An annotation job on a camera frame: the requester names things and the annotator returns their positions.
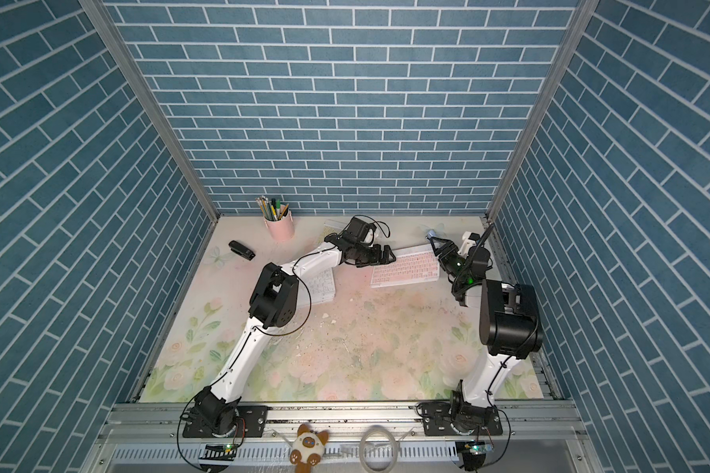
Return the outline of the pink keyboard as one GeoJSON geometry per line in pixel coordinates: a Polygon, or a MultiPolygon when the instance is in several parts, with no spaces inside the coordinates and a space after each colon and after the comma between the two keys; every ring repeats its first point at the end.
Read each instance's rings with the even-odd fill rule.
{"type": "Polygon", "coordinates": [[[435,282],[440,276],[440,264],[430,244],[395,250],[396,261],[373,270],[374,289],[435,282]]]}

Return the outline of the white keyboard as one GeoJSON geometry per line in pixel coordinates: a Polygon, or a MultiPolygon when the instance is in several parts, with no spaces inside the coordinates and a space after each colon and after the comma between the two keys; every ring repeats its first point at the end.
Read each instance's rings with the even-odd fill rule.
{"type": "Polygon", "coordinates": [[[331,268],[315,277],[306,274],[299,283],[297,308],[329,303],[334,297],[335,281],[331,268]]]}

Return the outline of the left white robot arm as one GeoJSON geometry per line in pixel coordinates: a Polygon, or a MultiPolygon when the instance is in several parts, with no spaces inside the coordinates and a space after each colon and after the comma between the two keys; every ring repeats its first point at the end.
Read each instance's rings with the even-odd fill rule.
{"type": "Polygon", "coordinates": [[[336,234],[327,236],[315,250],[281,266],[262,268],[250,296],[248,322],[217,378],[193,398],[193,406],[181,419],[191,421],[208,437],[226,437],[237,429],[237,406],[252,370],[270,340],[291,335],[284,327],[297,313],[299,288],[319,273],[340,264],[358,268],[396,262],[390,246],[349,242],[336,234]]]}

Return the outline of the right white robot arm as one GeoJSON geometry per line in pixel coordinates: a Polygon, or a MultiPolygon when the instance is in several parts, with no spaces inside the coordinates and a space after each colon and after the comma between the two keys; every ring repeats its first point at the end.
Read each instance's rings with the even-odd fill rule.
{"type": "Polygon", "coordinates": [[[427,234],[455,301],[478,310],[479,340],[486,348],[450,401],[449,419],[463,433],[487,428],[495,420],[495,395],[504,380],[544,343],[534,288],[487,276],[493,267],[491,251],[485,246],[490,233],[467,232],[459,246],[434,232],[427,234]]]}

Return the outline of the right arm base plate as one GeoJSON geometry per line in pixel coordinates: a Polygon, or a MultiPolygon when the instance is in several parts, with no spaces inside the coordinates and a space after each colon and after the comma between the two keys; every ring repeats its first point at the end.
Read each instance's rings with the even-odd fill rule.
{"type": "Polygon", "coordinates": [[[469,404],[452,407],[448,401],[420,402],[414,411],[426,437],[500,436],[503,427],[495,408],[469,404]]]}

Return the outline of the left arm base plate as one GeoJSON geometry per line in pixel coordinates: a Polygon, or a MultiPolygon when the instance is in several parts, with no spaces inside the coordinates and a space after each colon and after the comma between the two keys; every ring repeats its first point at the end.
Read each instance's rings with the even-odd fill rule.
{"type": "Polygon", "coordinates": [[[196,407],[191,407],[181,415],[181,433],[187,439],[261,438],[268,412],[267,406],[239,405],[210,420],[199,414],[196,407]]]}

